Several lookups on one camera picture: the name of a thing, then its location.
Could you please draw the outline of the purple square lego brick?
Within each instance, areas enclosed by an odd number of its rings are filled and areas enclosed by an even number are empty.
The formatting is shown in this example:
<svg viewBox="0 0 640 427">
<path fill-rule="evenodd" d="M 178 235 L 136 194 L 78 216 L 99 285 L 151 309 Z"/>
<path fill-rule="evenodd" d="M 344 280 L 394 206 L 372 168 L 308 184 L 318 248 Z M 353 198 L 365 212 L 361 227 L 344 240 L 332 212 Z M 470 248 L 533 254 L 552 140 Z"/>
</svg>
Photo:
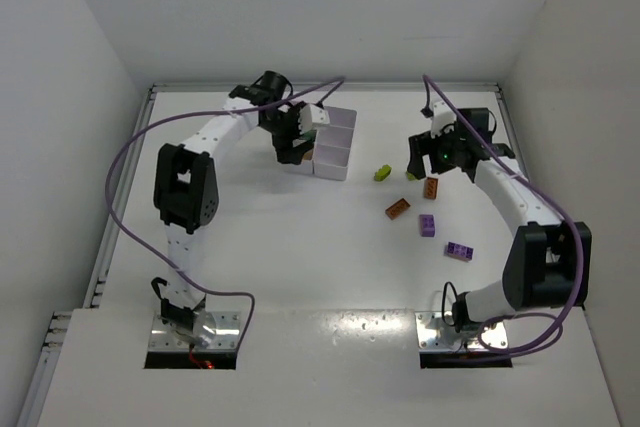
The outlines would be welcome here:
<svg viewBox="0 0 640 427">
<path fill-rule="evenodd" d="M 422 237 L 433 238 L 436 235 L 435 218 L 431 214 L 420 214 L 419 232 Z"/>
</svg>

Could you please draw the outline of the purple long lego brick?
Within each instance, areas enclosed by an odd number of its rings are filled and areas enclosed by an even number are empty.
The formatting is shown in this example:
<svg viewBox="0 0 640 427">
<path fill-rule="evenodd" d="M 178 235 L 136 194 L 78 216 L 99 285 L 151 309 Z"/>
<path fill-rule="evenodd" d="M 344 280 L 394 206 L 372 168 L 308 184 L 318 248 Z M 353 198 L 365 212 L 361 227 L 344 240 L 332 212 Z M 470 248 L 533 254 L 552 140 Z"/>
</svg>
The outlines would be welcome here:
<svg viewBox="0 0 640 427">
<path fill-rule="evenodd" d="M 457 260 L 469 262 L 473 259 L 474 249 L 455 242 L 448 242 L 445 247 L 444 254 Z"/>
</svg>

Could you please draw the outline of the lime green lego brick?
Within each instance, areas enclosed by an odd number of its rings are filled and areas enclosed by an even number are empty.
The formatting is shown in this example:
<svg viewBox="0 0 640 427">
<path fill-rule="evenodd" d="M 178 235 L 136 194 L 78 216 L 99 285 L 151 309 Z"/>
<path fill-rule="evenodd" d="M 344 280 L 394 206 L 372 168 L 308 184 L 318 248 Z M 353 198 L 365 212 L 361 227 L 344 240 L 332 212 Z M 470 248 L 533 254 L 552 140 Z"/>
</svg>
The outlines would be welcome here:
<svg viewBox="0 0 640 427">
<path fill-rule="evenodd" d="M 316 141 L 317 132 L 311 131 L 305 134 L 305 138 L 308 142 L 314 143 Z"/>
</svg>

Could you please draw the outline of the orange-brown long lego brick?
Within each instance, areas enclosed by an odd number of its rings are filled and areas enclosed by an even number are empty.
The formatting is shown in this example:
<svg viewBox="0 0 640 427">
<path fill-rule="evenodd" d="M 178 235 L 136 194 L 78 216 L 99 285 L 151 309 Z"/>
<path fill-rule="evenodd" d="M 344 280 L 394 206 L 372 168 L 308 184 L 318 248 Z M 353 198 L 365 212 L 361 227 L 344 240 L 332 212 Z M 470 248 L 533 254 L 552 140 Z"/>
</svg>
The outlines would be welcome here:
<svg viewBox="0 0 640 427">
<path fill-rule="evenodd" d="M 395 220 L 410 209 L 411 205 L 405 198 L 400 198 L 385 210 L 390 220 Z"/>
</svg>

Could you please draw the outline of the brown lego brick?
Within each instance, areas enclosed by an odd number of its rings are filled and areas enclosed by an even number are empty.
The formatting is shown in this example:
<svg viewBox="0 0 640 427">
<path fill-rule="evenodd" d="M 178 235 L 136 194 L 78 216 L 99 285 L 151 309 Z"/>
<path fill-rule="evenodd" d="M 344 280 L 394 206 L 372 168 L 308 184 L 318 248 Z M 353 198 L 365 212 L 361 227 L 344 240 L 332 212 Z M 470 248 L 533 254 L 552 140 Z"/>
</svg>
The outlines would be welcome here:
<svg viewBox="0 0 640 427">
<path fill-rule="evenodd" d="M 438 195 L 439 180 L 434 177 L 427 177 L 424 181 L 423 197 L 429 200 L 435 200 Z"/>
</svg>

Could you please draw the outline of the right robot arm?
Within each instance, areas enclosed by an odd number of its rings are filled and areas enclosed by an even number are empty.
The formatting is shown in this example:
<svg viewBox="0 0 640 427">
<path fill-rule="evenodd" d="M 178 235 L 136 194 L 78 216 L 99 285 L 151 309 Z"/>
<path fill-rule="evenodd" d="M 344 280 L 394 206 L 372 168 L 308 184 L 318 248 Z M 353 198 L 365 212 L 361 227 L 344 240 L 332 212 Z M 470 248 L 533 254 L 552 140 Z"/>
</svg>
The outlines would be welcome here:
<svg viewBox="0 0 640 427">
<path fill-rule="evenodd" d="M 491 200 L 513 236 L 500 280 L 456 294 L 454 328 L 533 308 L 582 306 L 588 295 L 589 227 L 569 224 L 530 189 L 511 148 L 494 142 L 489 109 L 452 112 L 437 102 L 422 114 L 431 128 L 408 140 L 409 174 L 424 179 L 461 170 Z"/>
</svg>

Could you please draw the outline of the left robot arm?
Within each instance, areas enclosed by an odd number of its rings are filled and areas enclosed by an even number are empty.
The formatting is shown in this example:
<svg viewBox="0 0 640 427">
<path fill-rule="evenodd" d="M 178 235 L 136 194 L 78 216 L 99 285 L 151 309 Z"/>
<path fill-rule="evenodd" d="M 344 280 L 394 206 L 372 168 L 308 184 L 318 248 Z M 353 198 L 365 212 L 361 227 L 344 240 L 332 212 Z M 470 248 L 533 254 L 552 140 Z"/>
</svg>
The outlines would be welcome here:
<svg viewBox="0 0 640 427">
<path fill-rule="evenodd" d="M 219 204 L 216 165 L 248 133 L 271 134 L 277 161 L 298 165 L 314 147 L 313 131 L 329 122 L 321 103 L 287 100 L 290 85 L 282 75 L 265 72 L 251 85 L 239 85 L 226 97 L 220 114 L 183 142 L 164 144 L 158 153 L 153 203 L 167 234 L 173 271 L 152 286 L 161 300 L 161 316 L 183 332 L 193 332 L 206 306 L 206 293 L 185 278 L 202 264 L 205 228 Z"/>
</svg>

